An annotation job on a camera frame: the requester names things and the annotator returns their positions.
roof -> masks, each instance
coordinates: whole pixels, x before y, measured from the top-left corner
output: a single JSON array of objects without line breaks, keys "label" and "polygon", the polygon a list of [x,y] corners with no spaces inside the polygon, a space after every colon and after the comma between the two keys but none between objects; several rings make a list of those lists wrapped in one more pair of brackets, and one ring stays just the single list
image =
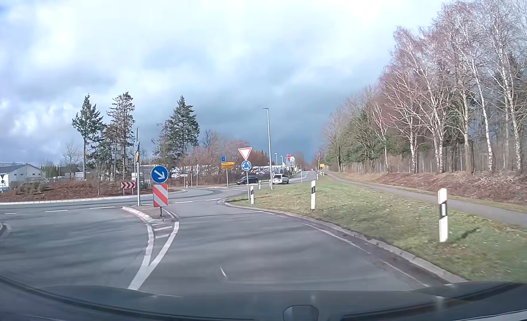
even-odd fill
[{"label": "roof", "polygon": [[19,165],[11,165],[11,166],[1,166],[0,167],[0,174],[7,174],[11,171],[14,171],[14,170],[17,170],[19,168],[22,168],[24,167],[25,165],[30,165],[36,169],[38,169],[37,167],[35,167],[34,165],[32,164],[19,164]]}]

car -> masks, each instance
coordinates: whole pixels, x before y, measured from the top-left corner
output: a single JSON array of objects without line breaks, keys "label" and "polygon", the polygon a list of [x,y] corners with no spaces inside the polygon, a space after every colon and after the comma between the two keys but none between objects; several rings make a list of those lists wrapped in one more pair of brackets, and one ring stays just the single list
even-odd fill
[{"label": "car", "polygon": [[[250,184],[251,183],[257,183],[257,182],[259,182],[259,178],[257,176],[250,176],[249,177],[249,181],[250,181]],[[238,184],[238,185],[245,185],[245,184],[247,184],[246,183],[246,177],[244,176],[244,177],[236,180],[235,183]]]},{"label": "car", "polygon": [[273,184],[289,184],[289,178],[285,174],[275,174],[271,182]]}]

lamp post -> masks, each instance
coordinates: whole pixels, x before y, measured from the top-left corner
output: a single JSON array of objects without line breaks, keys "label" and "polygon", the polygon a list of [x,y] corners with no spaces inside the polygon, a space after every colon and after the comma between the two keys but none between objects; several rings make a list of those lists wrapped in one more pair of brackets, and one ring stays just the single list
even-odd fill
[{"label": "lamp post", "polygon": [[271,134],[269,131],[269,108],[264,108],[267,112],[267,142],[269,145],[269,186],[273,189],[273,173],[271,172]]}]

blue round sign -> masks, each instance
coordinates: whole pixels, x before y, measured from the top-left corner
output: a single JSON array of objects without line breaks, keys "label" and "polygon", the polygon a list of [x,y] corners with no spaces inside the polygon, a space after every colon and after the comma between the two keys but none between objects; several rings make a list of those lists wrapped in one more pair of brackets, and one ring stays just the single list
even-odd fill
[{"label": "blue round sign", "polygon": [[249,160],[245,160],[245,161],[242,162],[242,170],[244,170],[246,172],[251,170],[251,163],[250,163]]},{"label": "blue round sign", "polygon": [[161,165],[154,166],[153,170],[150,171],[150,177],[156,184],[162,184],[168,179],[168,170]]}]

warehouse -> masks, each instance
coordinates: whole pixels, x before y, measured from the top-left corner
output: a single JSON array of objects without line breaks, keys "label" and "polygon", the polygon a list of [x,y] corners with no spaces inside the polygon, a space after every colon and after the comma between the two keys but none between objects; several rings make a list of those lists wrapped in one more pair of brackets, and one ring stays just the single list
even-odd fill
[{"label": "warehouse", "polygon": [[41,178],[41,169],[31,164],[0,167],[0,188],[7,189],[12,182],[24,182]]}]

